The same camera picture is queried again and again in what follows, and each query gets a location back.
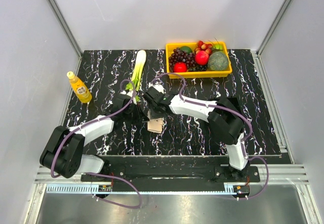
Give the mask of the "beige leather card holder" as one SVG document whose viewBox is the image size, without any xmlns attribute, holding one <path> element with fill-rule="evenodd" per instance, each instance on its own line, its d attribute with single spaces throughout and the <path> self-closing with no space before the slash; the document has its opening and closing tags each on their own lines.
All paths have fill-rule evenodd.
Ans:
<svg viewBox="0 0 324 224">
<path fill-rule="evenodd" d="M 163 131 L 163 118 L 151 119 L 147 122 L 147 130 L 153 133 L 161 134 Z"/>
</svg>

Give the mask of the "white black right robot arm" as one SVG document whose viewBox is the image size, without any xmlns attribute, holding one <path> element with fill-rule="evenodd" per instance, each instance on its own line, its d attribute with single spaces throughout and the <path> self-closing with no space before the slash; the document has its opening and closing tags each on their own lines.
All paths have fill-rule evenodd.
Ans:
<svg viewBox="0 0 324 224">
<path fill-rule="evenodd" d="M 248 156 L 245 150 L 244 124 L 246 119 L 227 98 L 204 101 L 179 93 L 160 92 L 151 86 L 143 95 L 149 104 L 151 116 L 185 115 L 208 124 L 212 136 L 225 145 L 229 156 L 228 177 L 244 180 L 248 174 Z"/>
</svg>

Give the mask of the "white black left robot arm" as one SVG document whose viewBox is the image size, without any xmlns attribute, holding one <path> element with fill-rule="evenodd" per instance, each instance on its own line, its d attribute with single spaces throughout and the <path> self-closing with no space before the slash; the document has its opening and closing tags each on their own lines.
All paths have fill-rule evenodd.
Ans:
<svg viewBox="0 0 324 224">
<path fill-rule="evenodd" d="M 84 146 L 111 133 L 119 122 L 142 123 L 148 120 L 135 99 L 127 94 L 118 94 L 108 107 L 108 114 L 75 127 L 57 126 L 39 162 L 50 169 L 53 177 L 71 178 L 76 173 L 91 172 L 97 180 L 104 181 L 109 177 L 110 169 L 101 157 L 83 154 Z"/>
</svg>

